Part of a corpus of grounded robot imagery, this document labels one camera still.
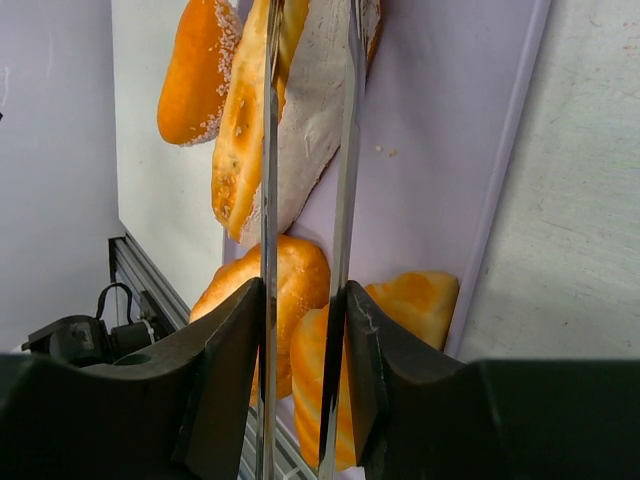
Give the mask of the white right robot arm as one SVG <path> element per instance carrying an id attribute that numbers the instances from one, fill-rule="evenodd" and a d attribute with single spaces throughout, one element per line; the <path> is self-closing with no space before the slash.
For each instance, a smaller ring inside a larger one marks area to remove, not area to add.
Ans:
<path id="1" fill-rule="evenodd" d="M 346 373 L 370 479 L 635 479 L 635 360 L 460 363 L 347 285 Z M 234 479 L 264 319 L 252 279 L 156 339 L 71 316 L 1 358 L 5 479 Z"/>

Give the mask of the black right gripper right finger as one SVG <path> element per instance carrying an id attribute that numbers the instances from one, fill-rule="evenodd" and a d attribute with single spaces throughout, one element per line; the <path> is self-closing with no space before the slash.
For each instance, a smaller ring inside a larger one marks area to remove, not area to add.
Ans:
<path id="1" fill-rule="evenodd" d="M 461 363 L 346 285 L 356 463 L 369 479 L 635 479 L 637 360 Z"/>

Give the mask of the metal kitchen tongs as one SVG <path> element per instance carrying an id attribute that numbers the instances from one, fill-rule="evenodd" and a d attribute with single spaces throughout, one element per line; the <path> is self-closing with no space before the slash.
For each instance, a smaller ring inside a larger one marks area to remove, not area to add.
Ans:
<path id="1" fill-rule="evenodd" d="M 261 280 L 265 292 L 264 340 L 260 347 L 258 434 L 256 447 L 259 479 L 273 476 L 275 447 L 276 353 L 277 353 L 277 193 L 278 114 L 276 71 L 284 4 L 268 5 L 266 24 L 263 155 L 261 182 Z M 330 280 L 328 324 L 324 358 L 324 379 L 319 432 L 319 472 L 321 479 L 334 475 L 338 403 L 343 341 L 346 321 L 346 283 L 349 277 L 352 228 L 359 164 L 359 111 L 366 77 L 366 34 L 363 4 L 350 4 L 348 24 L 349 55 L 346 60 L 344 119 L 334 223 L 333 261 Z"/>

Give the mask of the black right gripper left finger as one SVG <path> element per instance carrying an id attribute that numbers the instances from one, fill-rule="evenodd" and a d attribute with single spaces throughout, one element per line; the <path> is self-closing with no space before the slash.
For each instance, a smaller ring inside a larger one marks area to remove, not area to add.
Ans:
<path id="1" fill-rule="evenodd" d="M 234 479 L 264 319 L 251 279 L 114 365 L 1 358 L 5 479 Z"/>

